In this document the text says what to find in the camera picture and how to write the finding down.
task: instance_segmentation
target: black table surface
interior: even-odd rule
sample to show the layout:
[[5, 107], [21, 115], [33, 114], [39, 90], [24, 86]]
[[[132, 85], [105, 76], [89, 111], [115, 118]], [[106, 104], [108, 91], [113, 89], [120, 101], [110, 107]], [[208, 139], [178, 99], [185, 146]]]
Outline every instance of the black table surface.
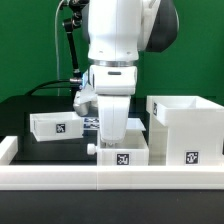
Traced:
[[[65, 111], [70, 97], [11, 97], [0, 103], [0, 136], [26, 135], [29, 113]], [[223, 224], [224, 191], [0, 191], [0, 223]]]

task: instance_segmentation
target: white box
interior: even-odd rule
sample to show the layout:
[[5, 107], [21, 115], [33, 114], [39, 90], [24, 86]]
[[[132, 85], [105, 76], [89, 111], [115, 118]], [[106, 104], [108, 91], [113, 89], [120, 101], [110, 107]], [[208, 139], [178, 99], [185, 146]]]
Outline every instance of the white box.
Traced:
[[149, 148], [140, 130], [127, 130], [124, 141], [106, 147], [97, 135], [97, 165], [99, 166], [147, 166]]
[[151, 165], [223, 165], [224, 107], [197, 96], [148, 96]]
[[30, 131], [37, 141], [82, 138], [83, 119], [75, 112], [31, 114]]

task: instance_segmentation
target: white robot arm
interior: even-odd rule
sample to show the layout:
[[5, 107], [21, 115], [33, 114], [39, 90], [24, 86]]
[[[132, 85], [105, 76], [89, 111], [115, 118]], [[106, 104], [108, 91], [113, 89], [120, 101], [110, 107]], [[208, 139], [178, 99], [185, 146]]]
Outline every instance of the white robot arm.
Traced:
[[89, 2], [89, 82], [97, 95], [101, 141], [109, 145], [125, 137], [130, 98], [137, 82], [135, 62], [138, 51], [149, 46], [162, 1]]

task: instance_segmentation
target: wire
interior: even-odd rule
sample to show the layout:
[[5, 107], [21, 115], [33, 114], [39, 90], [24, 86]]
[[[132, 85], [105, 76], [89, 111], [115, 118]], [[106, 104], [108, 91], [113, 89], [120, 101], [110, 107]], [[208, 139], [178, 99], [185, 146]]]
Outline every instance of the wire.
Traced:
[[[45, 83], [40, 84], [40, 85], [36, 86], [35, 88], [31, 89], [27, 93], [25, 93], [25, 96], [31, 96], [37, 90], [44, 89], [44, 87], [46, 87], [48, 85], [57, 84], [57, 83], [70, 83], [70, 80], [69, 79], [64, 79], [64, 80], [62, 79], [62, 80], [54, 80], [54, 81], [50, 81], [50, 82], [45, 82]], [[60, 87], [60, 86], [59, 87], [57, 87], [57, 86], [53, 87], [52, 86], [52, 87], [47, 87], [47, 88], [51, 88], [51, 89], [58, 88], [59, 89], [59, 88], [62, 88], [62, 87]]]
[[61, 0], [55, 14], [55, 49], [56, 49], [56, 60], [57, 60], [57, 79], [60, 80], [60, 56], [59, 56], [59, 46], [58, 46], [58, 14], [64, 0]]
[[29, 94], [26, 94], [26, 96], [31, 96], [34, 92], [41, 90], [41, 89], [70, 89], [70, 86], [51, 86], [51, 87], [41, 87], [38, 89], [33, 89], [32, 92], [29, 92]]

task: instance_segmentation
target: green background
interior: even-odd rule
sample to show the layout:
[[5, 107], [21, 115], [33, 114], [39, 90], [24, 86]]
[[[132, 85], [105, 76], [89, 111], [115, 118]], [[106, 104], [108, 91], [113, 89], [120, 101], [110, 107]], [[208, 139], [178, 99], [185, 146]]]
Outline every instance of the green background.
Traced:
[[[180, 30], [163, 53], [140, 53], [137, 97], [199, 95], [224, 105], [224, 1], [175, 0]], [[0, 7], [0, 101], [56, 79], [54, 17], [58, 0], [2, 1]], [[66, 9], [60, 24], [69, 18]], [[88, 45], [74, 34], [80, 68]], [[59, 27], [61, 78], [72, 76], [68, 43]], [[37, 94], [57, 94], [41, 91]]]

